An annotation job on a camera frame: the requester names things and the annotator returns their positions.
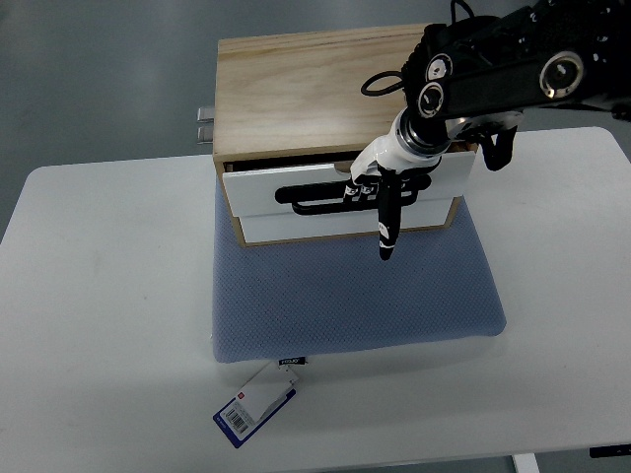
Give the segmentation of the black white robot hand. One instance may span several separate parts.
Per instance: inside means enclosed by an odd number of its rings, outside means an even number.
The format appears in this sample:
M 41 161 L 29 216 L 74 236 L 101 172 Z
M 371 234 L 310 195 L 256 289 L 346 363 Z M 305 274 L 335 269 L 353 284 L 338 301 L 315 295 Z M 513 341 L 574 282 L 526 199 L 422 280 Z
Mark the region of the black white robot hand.
M 353 161 L 353 185 L 377 184 L 381 260 L 390 259 L 399 236 L 403 180 L 435 169 L 448 146 L 447 141 L 432 145 L 423 140 L 406 108 L 396 116 L 388 133 L 373 140 Z

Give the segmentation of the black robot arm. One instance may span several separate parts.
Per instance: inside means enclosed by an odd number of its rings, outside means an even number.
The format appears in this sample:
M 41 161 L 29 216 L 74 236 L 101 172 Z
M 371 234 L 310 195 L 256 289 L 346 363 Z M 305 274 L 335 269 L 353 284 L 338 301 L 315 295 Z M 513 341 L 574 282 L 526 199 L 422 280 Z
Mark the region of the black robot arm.
M 539 1 L 503 17 L 469 15 L 431 24 L 398 83 L 363 95 L 405 94 L 416 143 L 481 145 L 490 170 L 512 158 L 518 116 L 528 108 L 607 112 L 630 119 L 630 4 Z

